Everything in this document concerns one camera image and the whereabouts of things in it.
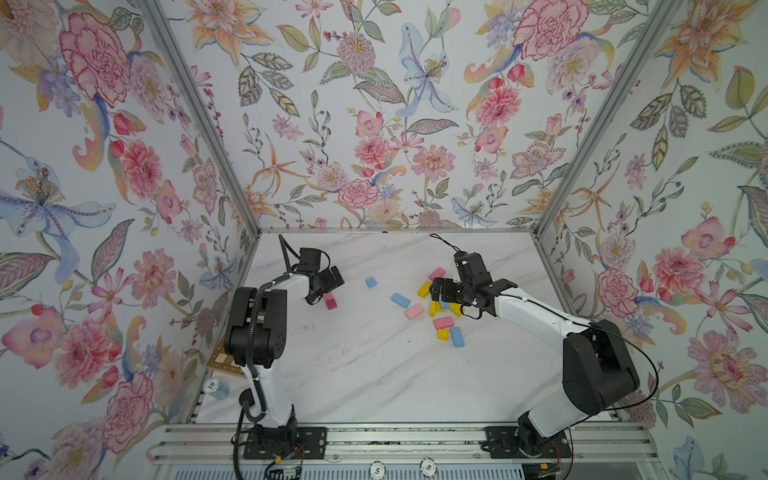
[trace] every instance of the rectangular block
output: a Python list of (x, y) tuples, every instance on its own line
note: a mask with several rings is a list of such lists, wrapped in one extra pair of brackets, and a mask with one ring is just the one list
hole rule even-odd
[(411, 300), (408, 300), (399, 293), (392, 294), (392, 301), (400, 305), (402, 308), (408, 308), (408, 305), (411, 304)]
[(453, 318), (445, 316), (441, 319), (434, 319), (432, 325), (435, 326), (435, 330), (449, 329), (453, 326)]
[(415, 320), (419, 318), (421, 315), (424, 315), (424, 307), (419, 304), (416, 304), (406, 310), (406, 316), (408, 317), (409, 320)]
[(419, 289), (419, 296), (426, 298), (429, 295), (429, 287), (432, 286), (432, 282), (424, 282), (424, 285)]
[(441, 276), (445, 275), (445, 270), (440, 267), (429, 276), (429, 281), (433, 281), (435, 278), (440, 278)]
[(457, 326), (450, 329), (451, 338), (453, 339), (453, 346), (456, 348), (464, 346), (464, 337), (462, 331)]

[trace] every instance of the blue block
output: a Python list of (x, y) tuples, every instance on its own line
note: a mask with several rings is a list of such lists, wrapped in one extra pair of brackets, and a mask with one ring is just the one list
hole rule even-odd
[(451, 338), (453, 339), (453, 346), (456, 348), (459, 348), (461, 346), (464, 346), (464, 337), (462, 336), (462, 331), (457, 327), (453, 327), (449, 329), (451, 331)]
[(392, 295), (392, 301), (400, 305), (402, 308), (408, 308), (408, 305), (411, 304), (411, 300), (408, 300), (399, 293), (394, 293)]

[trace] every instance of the pink peony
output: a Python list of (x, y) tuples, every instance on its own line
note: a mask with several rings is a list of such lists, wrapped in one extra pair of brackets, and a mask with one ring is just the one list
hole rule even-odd
[(363, 208), (379, 198), (379, 188), (368, 180), (355, 180), (339, 189), (339, 201), (351, 208)]
[(142, 258), (143, 263), (139, 260), (134, 263), (138, 273), (131, 275), (131, 293), (136, 300), (143, 297), (143, 307), (148, 309), (157, 306), (158, 297), (176, 291), (176, 270), (171, 270), (174, 267), (174, 259), (165, 254), (164, 248), (155, 250), (154, 254), (151, 251), (144, 252)]
[(704, 265), (683, 247), (663, 248), (656, 255), (654, 273), (659, 284), (672, 293), (693, 292), (706, 278)]
[(448, 152), (445, 147), (438, 148), (430, 145), (429, 150), (423, 148), (413, 157), (411, 170), (417, 175), (424, 174), (433, 182), (448, 176), (446, 172), (453, 170), (454, 154)]
[(56, 356), (58, 384), (73, 389), (81, 380), (90, 382), (107, 361), (111, 346), (107, 327), (100, 321), (85, 319), (73, 325), (61, 341), (64, 353)]
[(503, 125), (518, 113), (522, 100), (517, 90), (501, 87), (491, 90), (478, 106), (477, 119), (483, 127)]
[(582, 0), (534, 0), (523, 12), (512, 45), (522, 45), (521, 58), (552, 56), (576, 39), (588, 15)]
[(123, 152), (123, 176), (141, 198), (153, 197), (163, 179), (160, 157), (143, 141), (132, 141)]
[(355, 157), (364, 164), (380, 164), (387, 155), (389, 155), (389, 145), (383, 137), (365, 137), (355, 147)]
[(725, 230), (717, 217), (707, 218), (696, 228), (688, 230), (681, 240), (690, 251), (703, 258), (722, 257), (729, 251), (724, 242)]
[(637, 289), (620, 270), (609, 268), (598, 277), (600, 300), (615, 316), (627, 318), (637, 310)]
[(383, 125), (383, 118), (378, 118), (368, 111), (361, 110), (357, 113), (357, 128), (355, 129), (355, 132), (357, 133), (358, 137), (365, 137), (366, 135), (378, 135)]
[(64, 326), (54, 307), (42, 311), (38, 318), (22, 320), (2, 336), (2, 344), (24, 363), (40, 369), (51, 361), (61, 342)]
[(149, 418), (153, 394), (152, 381), (142, 372), (130, 382), (118, 383), (101, 423), (107, 450), (120, 453), (138, 436)]
[(69, 30), (58, 36), (61, 55), (80, 89), (114, 107), (131, 88), (131, 64), (120, 38), (90, 13), (69, 15)]

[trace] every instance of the blue flower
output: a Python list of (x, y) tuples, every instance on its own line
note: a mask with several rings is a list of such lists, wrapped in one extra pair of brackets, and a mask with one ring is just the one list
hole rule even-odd
[(490, 227), (498, 220), (493, 220), (482, 214), (482, 202), (467, 207), (467, 200), (459, 197), (453, 197), (453, 213), (458, 214), (458, 218), (466, 222), (469, 228), (474, 228), (476, 224), (481, 227)]
[(69, 241), (75, 226), (95, 228), (107, 223), (114, 204), (85, 202), (76, 207), (57, 204), (65, 199), (59, 190), (53, 169), (33, 157), (27, 157), (27, 168), (19, 168), (16, 189), (24, 198), (14, 197), (0, 188), (0, 218), (5, 219), (17, 237), (31, 232), (46, 233), (56, 240), (61, 260), (54, 274), (56, 283), (65, 282), (80, 264), (80, 256)]
[(420, 55), (423, 45), (419, 30), (410, 23), (404, 24), (400, 62), (407, 69), (405, 81), (413, 87), (413, 98), (410, 104), (395, 112), (398, 117), (410, 117), (416, 113), (419, 102), (425, 96), (437, 111), (445, 113), (458, 110), (458, 107), (451, 104), (451, 98), (448, 95), (435, 88), (435, 83), (440, 82), (441, 76), (448, 69), (448, 54), (443, 52), (439, 58), (430, 58), (422, 67)]

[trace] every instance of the pink block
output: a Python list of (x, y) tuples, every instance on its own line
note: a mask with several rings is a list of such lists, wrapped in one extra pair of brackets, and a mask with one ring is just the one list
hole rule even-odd
[(406, 310), (406, 316), (409, 320), (414, 320), (424, 314), (424, 307), (421, 305), (414, 305)]
[(435, 330), (449, 329), (453, 326), (453, 318), (447, 316), (441, 319), (434, 319), (432, 324), (435, 325)]
[(441, 276), (445, 275), (445, 270), (442, 268), (438, 268), (434, 272), (432, 272), (432, 275), (429, 276), (429, 279), (434, 281), (435, 278), (440, 278)]

